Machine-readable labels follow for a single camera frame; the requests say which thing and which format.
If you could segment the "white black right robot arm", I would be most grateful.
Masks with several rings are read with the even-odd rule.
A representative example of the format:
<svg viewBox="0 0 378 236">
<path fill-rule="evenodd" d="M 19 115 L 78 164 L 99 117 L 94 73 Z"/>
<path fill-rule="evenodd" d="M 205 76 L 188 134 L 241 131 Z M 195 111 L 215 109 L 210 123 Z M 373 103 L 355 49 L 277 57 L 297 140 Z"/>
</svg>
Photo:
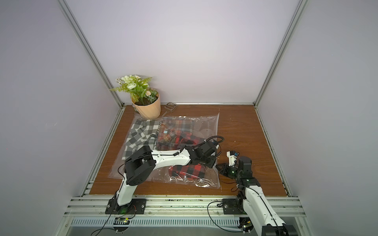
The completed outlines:
<svg viewBox="0 0 378 236">
<path fill-rule="evenodd" d="M 294 226 L 286 224 L 274 211 L 263 193 L 258 180 L 253 176 L 250 158 L 238 157 L 233 164 L 216 165 L 219 173 L 236 182 L 239 190 L 235 199 L 222 199 L 217 204 L 224 214 L 245 214 L 240 219 L 243 233 L 255 230 L 259 236 L 298 236 Z"/>
</svg>

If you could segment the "red black plaid shirt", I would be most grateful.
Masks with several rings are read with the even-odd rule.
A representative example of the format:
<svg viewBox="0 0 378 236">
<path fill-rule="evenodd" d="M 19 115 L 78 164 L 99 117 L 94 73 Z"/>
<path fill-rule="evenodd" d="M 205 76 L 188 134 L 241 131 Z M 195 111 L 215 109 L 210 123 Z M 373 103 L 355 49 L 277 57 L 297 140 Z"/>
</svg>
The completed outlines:
<svg viewBox="0 0 378 236">
<path fill-rule="evenodd" d="M 205 178 L 206 168 L 204 165 L 190 165 L 187 147 L 192 147 L 202 143 L 205 139 L 190 134 L 177 136 L 174 141 L 166 145 L 156 143 L 156 150 L 167 151 L 168 154 L 162 156 L 163 161 L 158 162 L 159 167 L 168 167 L 170 177 L 178 181 L 191 182 L 200 181 Z"/>
</svg>

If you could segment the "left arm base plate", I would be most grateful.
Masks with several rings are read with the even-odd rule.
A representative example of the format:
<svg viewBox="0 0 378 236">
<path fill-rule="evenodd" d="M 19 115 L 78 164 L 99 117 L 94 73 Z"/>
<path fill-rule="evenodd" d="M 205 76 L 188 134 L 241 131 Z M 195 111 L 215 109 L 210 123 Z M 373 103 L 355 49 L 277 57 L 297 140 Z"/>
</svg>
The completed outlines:
<svg viewBox="0 0 378 236">
<path fill-rule="evenodd" d="M 105 214 L 144 214 L 147 199 L 132 199 L 126 205 L 118 205 L 117 200 L 112 198 L 109 200 L 105 210 Z"/>
</svg>

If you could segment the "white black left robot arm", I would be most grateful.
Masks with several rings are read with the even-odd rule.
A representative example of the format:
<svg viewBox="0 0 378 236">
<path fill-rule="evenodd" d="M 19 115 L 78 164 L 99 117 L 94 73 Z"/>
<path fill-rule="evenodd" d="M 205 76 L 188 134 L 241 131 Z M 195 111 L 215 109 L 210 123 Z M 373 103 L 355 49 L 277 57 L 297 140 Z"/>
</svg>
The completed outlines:
<svg viewBox="0 0 378 236">
<path fill-rule="evenodd" d="M 130 204 L 137 186 L 146 181 L 155 169 L 197 164 L 212 168 L 220 155 L 220 143 L 213 136 L 202 143 L 179 150 L 159 151 L 143 146 L 125 160 L 123 180 L 115 194 L 117 205 L 122 207 Z"/>
</svg>

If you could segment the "clear plastic vacuum bag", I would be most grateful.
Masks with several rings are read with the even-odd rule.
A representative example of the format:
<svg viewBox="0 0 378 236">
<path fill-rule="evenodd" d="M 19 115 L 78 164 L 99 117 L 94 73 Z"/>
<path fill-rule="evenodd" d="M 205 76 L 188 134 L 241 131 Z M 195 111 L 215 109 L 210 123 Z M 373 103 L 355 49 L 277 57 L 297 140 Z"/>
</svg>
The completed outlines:
<svg viewBox="0 0 378 236">
<path fill-rule="evenodd" d="M 136 114 L 125 141 L 108 174 L 111 179 L 121 179 L 121 165 L 141 147 L 166 151 L 194 146 L 218 133 L 219 115 L 186 117 L 168 116 L 146 120 Z M 171 165 L 152 171 L 149 182 L 175 183 L 202 188 L 218 189 L 220 180 L 215 167 L 205 165 Z"/>
</svg>

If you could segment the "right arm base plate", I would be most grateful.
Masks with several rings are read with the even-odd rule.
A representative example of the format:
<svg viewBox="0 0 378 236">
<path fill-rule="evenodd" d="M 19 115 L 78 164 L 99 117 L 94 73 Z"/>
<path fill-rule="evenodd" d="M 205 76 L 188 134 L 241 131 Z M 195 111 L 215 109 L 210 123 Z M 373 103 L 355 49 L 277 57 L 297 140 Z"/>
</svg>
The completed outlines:
<svg viewBox="0 0 378 236">
<path fill-rule="evenodd" d="M 237 199 L 222 199 L 222 210 L 225 215 L 246 214 Z"/>
</svg>

